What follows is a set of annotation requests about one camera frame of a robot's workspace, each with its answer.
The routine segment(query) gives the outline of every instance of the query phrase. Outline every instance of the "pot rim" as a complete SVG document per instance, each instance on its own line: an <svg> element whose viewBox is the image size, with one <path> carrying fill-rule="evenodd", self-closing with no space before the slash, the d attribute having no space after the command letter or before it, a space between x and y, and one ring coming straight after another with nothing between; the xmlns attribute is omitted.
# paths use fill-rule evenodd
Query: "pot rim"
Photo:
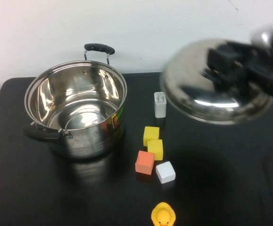
<svg viewBox="0 0 273 226"><path fill-rule="evenodd" d="M39 83L41 84L42 81L44 79L46 79L47 77L49 77L51 74L52 71L56 70L56 69L60 69L62 67L65 67L65 66L76 66L76 65L79 65L79 64L98 64L98 65L101 65L101 66L104 66L104 67L107 67L108 69L112 70L119 78L119 80L122 82L122 86L124 88L124 96L123 96L123 99L121 101L121 104L119 105L119 107L117 108L117 110L112 113L109 117L105 118L103 121L97 123L97 124L94 124L94 125L91 125L91 126L88 126L88 127L85 127L85 128L81 128L81 129L62 129L62 128L59 128L59 129L55 129L55 128L52 128L52 127L49 127L49 126L46 126L44 125L43 123L41 123L40 121L38 121L34 115L31 113L30 111L30 107L29 107L29 104L28 104L28 97L30 96L30 92L31 92L31 89L35 86L36 83ZM105 63L102 63L102 62L99 62L99 61L92 61L92 60L77 60L77 61L70 61L70 62L66 62L66 63L62 63L62 64L59 64L59 65L56 65L46 71L44 71L43 73L41 73L38 77L36 77L32 82L31 84L28 86L26 92L25 92L25 96L24 96L24 107L25 107L25 111L27 112L28 116L37 124L37 125L40 125L42 127L45 127L45 128L48 128L50 130L55 130L55 131L59 131L60 129L63 130L63 131L78 131L78 130L82 130L82 129L87 129L87 128L91 128L91 127L94 127L94 126L97 126L97 125L100 125L102 123L104 123L105 121L107 121L108 119L110 119L114 114L116 114L121 108L122 106L124 105L124 102L126 100L126 97L127 97L127 83L123 77L123 75L117 70L115 69L114 67L108 65L108 64L105 64Z"/></svg>

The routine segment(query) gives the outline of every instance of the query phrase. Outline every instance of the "orange block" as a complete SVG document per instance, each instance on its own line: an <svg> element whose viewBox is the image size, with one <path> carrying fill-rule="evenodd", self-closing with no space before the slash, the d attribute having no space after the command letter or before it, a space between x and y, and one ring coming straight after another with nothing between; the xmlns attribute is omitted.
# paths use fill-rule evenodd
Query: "orange block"
<svg viewBox="0 0 273 226"><path fill-rule="evenodd" d="M154 153L139 151L135 163L135 171L151 175L154 164Z"/></svg>

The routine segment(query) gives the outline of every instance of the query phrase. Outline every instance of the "toy block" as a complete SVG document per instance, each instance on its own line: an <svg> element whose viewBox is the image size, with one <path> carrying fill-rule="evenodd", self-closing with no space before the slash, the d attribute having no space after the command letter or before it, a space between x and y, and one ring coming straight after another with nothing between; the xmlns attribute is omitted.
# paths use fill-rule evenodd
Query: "toy block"
<svg viewBox="0 0 273 226"><path fill-rule="evenodd" d="M151 175L154 164L154 154L139 151L135 163L135 171L138 173Z"/></svg>
<svg viewBox="0 0 273 226"><path fill-rule="evenodd" d="M144 131L144 146L148 146L148 140L159 139L159 127L146 126Z"/></svg>
<svg viewBox="0 0 273 226"><path fill-rule="evenodd" d="M175 180L176 173L169 161L156 166L157 176L162 184Z"/></svg>
<svg viewBox="0 0 273 226"><path fill-rule="evenodd" d="M154 153L154 160L162 160L164 157L163 141L162 140L149 140L148 152Z"/></svg>

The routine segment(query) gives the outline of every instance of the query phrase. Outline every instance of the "yellow block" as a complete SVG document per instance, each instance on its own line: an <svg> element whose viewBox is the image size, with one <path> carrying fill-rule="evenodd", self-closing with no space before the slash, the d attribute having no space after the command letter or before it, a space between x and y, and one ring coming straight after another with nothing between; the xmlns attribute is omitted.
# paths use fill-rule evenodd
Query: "yellow block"
<svg viewBox="0 0 273 226"><path fill-rule="evenodd" d="M148 146L148 140L159 139L159 127L146 126L144 132L144 146Z"/></svg>
<svg viewBox="0 0 273 226"><path fill-rule="evenodd" d="M164 157L163 141L149 140L148 152L154 153L154 160L162 160Z"/></svg>

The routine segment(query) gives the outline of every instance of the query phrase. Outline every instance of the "stainless steel pot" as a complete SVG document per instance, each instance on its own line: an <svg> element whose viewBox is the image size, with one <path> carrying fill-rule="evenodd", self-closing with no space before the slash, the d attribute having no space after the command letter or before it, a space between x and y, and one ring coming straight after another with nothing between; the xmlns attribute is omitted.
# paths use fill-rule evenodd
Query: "stainless steel pot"
<svg viewBox="0 0 273 226"><path fill-rule="evenodd" d="M124 131L123 104L127 85L109 65L115 50L86 44L85 60L64 63L37 77L25 94L25 109L33 120L23 132L50 141L70 158L95 157L109 150ZM89 61L87 51L107 53L107 63Z"/></svg>

